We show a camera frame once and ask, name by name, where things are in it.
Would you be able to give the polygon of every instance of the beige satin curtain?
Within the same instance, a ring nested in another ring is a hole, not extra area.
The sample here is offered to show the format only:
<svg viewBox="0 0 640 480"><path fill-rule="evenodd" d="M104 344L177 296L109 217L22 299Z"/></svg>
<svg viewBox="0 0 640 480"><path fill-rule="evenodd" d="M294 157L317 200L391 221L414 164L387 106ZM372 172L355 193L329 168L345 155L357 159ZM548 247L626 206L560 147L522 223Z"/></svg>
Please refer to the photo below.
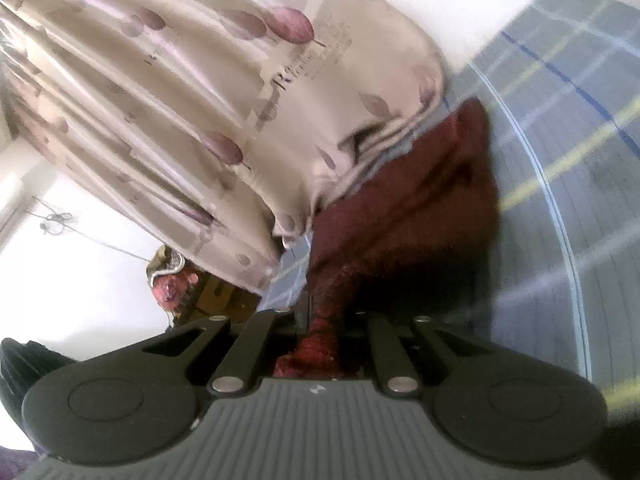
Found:
<svg viewBox="0 0 640 480"><path fill-rule="evenodd" d="M381 0L0 2L20 134L257 292L277 237L300 236L442 86L430 40Z"/></svg>

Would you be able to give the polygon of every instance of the circular pad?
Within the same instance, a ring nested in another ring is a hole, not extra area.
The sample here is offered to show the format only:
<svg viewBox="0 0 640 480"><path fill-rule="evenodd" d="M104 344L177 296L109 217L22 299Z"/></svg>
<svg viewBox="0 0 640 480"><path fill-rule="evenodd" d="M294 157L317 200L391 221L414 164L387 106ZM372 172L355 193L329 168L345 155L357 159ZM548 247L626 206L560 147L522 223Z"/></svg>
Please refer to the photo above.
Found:
<svg viewBox="0 0 640 480"><path fill-rule="evenodd" d="M60 368L34 384L22 405L32 440L73 463L114 465L188 434L198 405L184 371L162 355L123 356Z"/></svg>
<svg viewBox="0 0 640 480"><path fill-rule="evenodd" d="M96 379L71 392L69 407L85 420L107 422L135 412L143 399L142 389L129 381Z"/></svg>
<svg viewBox="0 0 640 480"><path fill-rule="evenodd" d="M461 360L438 388L434 415L477 455L520 466L578 458L607 420L591 383L510 352Z"/></svg>

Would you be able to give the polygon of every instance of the black mount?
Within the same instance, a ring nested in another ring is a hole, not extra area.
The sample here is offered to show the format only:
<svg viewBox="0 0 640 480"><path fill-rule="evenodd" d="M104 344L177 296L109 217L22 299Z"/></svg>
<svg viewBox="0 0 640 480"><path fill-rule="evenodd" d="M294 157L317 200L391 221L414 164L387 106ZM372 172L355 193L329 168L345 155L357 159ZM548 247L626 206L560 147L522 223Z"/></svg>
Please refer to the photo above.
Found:
<svg viewBox="0 0 640 480"><path fill-rule="evenodd" d="M211 402L250 394L296 343L292 314L256 313L241 330L213 316L60 368L27 394L30 437L82 465L140 460L172 446ZM578 375L429 317L403 336L365 314L341 345L366 348L361 374L399 402L420 402L440 431L480 458L519 467L576 460L600 436L600 392Z"/></svg>

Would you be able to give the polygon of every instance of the bed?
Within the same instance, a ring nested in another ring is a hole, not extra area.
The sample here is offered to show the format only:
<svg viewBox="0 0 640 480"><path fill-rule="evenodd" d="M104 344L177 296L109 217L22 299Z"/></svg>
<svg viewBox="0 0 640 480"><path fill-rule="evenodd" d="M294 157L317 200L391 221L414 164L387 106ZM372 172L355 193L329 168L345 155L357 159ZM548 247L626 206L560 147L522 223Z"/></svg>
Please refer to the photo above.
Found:
<svg viewBox="0 0 640 480"><path fill-rule="evenodd" d="M478 96L492 123L500 234L442 317L580 373L613 416L634 409L640 372L639 57L637 9L535 0L362 176ZM296 303L311 240L284 254L259 310Z"/></svg>

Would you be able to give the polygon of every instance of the yellow stripe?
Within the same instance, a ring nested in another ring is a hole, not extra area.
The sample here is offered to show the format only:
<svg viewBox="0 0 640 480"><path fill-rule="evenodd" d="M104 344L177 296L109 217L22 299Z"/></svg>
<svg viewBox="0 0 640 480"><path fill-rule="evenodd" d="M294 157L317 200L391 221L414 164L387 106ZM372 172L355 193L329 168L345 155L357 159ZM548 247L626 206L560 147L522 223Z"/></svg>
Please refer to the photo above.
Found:
<svg viewBox="0 0 640 480"><path fill-rule="evenodd" d="M609 5L609 1L601 2L600 5L597 6L595 10L591 13L591 15L585 20L584 26L589 25L593 20L595 20L602 13L602 11L607 8L608 5ZM557 56L560 52L562 52L566 48L566 46L575 36L578 36L579 34L582 33L583 28L584 27L576 28L570 34L567 34L558 43L556 43L556 45L551 50L549 50L544 56L542 56L542 59L548 62L551 59L553 59L555 56ZM509 85L507 85L506 88L504 88L501 92L499 92L500 96L502 98L507 97L507 95L509 95L519 86L521 86L524 82L526 82L532 75L534 75L537 71L539 71L544 65L545 64L543 61L536 61L524 72L522 72L515 81L511 82ZM493 109L497 106L497 104L498 103L494 102L489 108Z"/></svg>
<svg viewBox="0 0 640 480"><path fill-rule="evenodd" d="M640 96L636 96L625 108L620 110L614 117L614 120L618 127L624 128L638 117L638 115L640 115ZM616 132L617 128L612 121L604 123L591 134L590 137L578 144L566 155L561 156L558 160L547 166L544 169L546 180L551 182L566 171L577 166L587 155L603 145L607 139L613 137ZM537 193L539 189L539 181L536 178L530 178L500 200L500 210L508 211Z"/></svg>
<svg viewBox="0 0 640 480"><path fill-rule="evenodd" d="M602 395L607 401L609 410L640 404L640 380L638 378L629 379L609 390L604 390Z"/></svg>

